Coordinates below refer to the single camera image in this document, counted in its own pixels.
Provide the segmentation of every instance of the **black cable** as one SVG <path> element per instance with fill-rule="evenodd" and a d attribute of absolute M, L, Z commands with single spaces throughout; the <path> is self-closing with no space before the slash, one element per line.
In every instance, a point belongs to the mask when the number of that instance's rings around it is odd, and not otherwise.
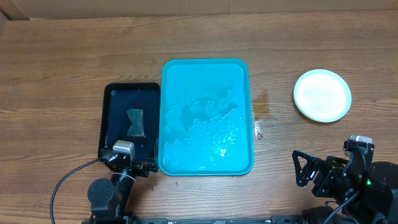
<path fill-rule="evenodd" d="M 336 215 L 336 213 L 338 213 L 338 211 L 340 211 L 342 208 L 344 208 L 344 206 L 346 206 L 348 203 L 350 203 L 352 200 L 354 200 L 354 198 L 356 198 L 356 196 L 359 195 L 359 191 L 357 191 L 352 197 L 350 197 L 347 201 L 345 201 L 344 203 L 342 203 L 339 207 L 337 207 L 330 215 L 329 217 L 325 220 L 325 222 L 323 224 L 328 224 L 329 221 L 333 218 L 333 216 Z"/>
<path fill-rule="evenodd" d="M 55 200 L 55 194 L 57 193 L 58 188 L 60 187 L 60 185 L 62 184 L 62 182 L 68 178 L 70 175 L 72 175 L 74 172 L 81 170 L 84 167 L 88 167 L 90 165 L 92 165 L 95 162 L 100 161 L 100 159 L 95 159 L 91 162 L 88 162 L 80 167 L 77 167 L 76 169 L 70 171 L 67 175 L 65 175 L 64 177 L 62 177 L 62 179 L 57 183 L 57 186 L 55 186 L 54 192 L 52 193 L 51 196 L 51 202 L 50 202 L 50 219 L 51 219 L 51 224 L 55 224 L 55 220 L 54 220 L 54 212 L 53 212 L 53 207 L 54 207 L 54 200 Z"/>

